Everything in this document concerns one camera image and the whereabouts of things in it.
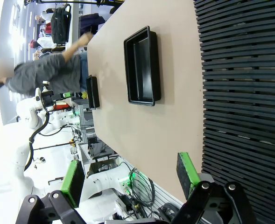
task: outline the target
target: gray shirt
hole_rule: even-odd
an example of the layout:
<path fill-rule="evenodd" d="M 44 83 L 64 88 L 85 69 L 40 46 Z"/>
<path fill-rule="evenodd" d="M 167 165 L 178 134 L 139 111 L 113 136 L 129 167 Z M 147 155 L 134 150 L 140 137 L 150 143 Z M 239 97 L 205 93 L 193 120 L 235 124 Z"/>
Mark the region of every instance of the gray shirt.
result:
<path fill-rule="evenodd" d="M 80 71 L 79 55 L 65 62 L 61 53 L 51 54 L 15 69 L 14 77 L 7 79 L 6 86 L 12 92 L 34 96 L 35 89 L 42 87 L 43 81 L 49 81 L 49 89 L 54 94 L 79 92 Z"/>

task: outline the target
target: white shirt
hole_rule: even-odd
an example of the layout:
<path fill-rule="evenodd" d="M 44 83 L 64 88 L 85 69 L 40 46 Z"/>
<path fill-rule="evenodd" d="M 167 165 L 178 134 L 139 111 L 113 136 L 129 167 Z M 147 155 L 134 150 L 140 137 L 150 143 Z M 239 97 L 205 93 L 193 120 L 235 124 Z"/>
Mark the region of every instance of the white shirt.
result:
<path fill-rule="evenodd" d="M 43 36 L 36 40 L 42 48 L 56 48 L 56 43 L 53 43 L 51 36 Z"/>
<path fill-rule="evenodd" d="M 46 13 L 46 12 L 41 13 L 42 19 L 46 21 L 51 21 L 52 16 L 53 16 L 53 13 Z"/>

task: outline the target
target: table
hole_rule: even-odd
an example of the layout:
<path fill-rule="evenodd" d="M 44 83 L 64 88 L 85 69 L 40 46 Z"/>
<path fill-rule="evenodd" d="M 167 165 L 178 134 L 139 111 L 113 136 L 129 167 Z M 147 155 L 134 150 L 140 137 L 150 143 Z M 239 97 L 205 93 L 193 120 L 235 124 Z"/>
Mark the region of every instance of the table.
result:
<path fill-rule="evenodd" d="M 162 99 L 128 103 L 124 40 L 149 25 L 158 36 Z M 201 171 L 203 83 L 192 0 L 126 0 L 88 44 L 89 75 L 98 78 L 97 136 L 163 189 L 185 201 L 177 152 Z"/>

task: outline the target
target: backpack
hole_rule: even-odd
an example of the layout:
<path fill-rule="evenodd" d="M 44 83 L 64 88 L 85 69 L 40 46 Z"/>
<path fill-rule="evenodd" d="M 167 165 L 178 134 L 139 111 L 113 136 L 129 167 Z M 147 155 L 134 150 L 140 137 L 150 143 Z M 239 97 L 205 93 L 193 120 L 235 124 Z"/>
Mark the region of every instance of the backpack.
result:
<path fill-rule="evenodd" d="M 53 43 L 65 44 L 69 41 L 69 29 L 71 22 L 71 5 L 66 4 L 64 7 L 55 9 L 51 18 L 51 37 Z"/>

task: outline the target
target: person's hand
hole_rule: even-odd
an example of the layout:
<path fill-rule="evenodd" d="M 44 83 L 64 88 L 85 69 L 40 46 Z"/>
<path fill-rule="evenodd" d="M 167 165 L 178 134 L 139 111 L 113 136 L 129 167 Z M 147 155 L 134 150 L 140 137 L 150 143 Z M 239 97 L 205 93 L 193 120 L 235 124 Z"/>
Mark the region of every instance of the person's hand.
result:
<path fill-rule="evenodd" d="M 77 42 L 78 47 L 84 47 L 90 42 L 91 39 L 92 39 L 92 33 L 83 34 Z"/>

